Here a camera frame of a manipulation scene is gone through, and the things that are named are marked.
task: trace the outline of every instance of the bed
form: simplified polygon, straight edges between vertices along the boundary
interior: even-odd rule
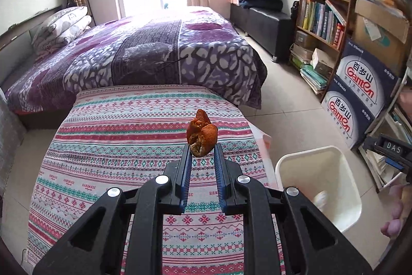
[[[83,91],[58,129],[36,180],[29,262],[35,265],[108,188],[138,188],[180,158],[186,127],[198,108],[218,126],[224,155],[240,163],[244,173],[276,187],[266,175],[266,170],[274,175],[267,154],[262,155],[266,150],[259,150],[248,121],[209,89],[160,85]],[[193,161],[185,214],[164,218],[163,274],[243,271],[242,217],[221,213],[212,158],[213,152]]]
[[[259,55],[227,20],[209,8],[188,7],[94,27],[36,61],[6,97],[12,111],[25,115],[69,110],[76,94],[91,88],[190,84],[260,108],[266,76]]]

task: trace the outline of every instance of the black leather ottoman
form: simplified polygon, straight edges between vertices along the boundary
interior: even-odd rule
[[[274,62],[289,60],[295,30],[289,15],[259,8],[244,9],[231,4],[230,20],[271,53]]]

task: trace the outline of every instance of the silver screw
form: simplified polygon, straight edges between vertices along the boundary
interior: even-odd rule
[[[166,175],[159,175],[156,177],[157,184],[166,184],[169,181],[169,178]]]
[[[251,181],[251,178],[246,175],[241,175],[237,177],[237,181],[242,184],[248,184]]]
[[[299,194],[299,190],[295,187],[289,187],[286,189],[286,193],[290,196],[297,196]]]
[[[107,190],[107,194],[109,197],[117,197],[120,195],[120,189],[119,188],[111,188]]]

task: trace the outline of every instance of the folded quilt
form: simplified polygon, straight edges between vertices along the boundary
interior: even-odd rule
[[[47,18],[32,41],[38,58],[71,43],[85,31],[90,22],[86,6],[64,9]]]

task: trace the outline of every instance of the pink object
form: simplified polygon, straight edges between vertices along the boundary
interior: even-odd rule
[[[403,203],[402,201],[396,201],[394,205],[392,206],[392,218],[393,219],[399,219],[400,215],[402,214],[403,211]]]
[[[398,98],[398,104],[412,119],[412,87],[404,87]]]
[[[382,233],[383,235],[386,235],[387,237],[390,238],[390,236],[389,236],[389,234],[388,234],[388,227],[389,227],[389,222],[387,221],[387,222],[385,223],[385,225],[383,225],[383,226],[381,227],[381,233]]]
[[[389,189],[389,195],[394,197],[395,199],[401,199],[402,191],[403,191],[403,186],[393,186]]]
[[[399,234],[402,224],[399,219],[394,219],[389,222],[388,234],[389,237],[393,237]]]

